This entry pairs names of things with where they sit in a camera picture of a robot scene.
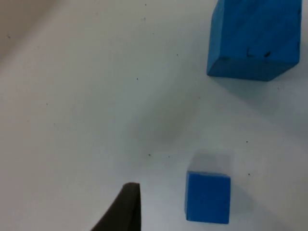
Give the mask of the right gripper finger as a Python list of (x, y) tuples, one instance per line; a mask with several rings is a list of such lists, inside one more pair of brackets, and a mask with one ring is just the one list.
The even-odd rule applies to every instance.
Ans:
[(124, 184), (108, 210), (91, 230), (141, 231), (140, 184)]

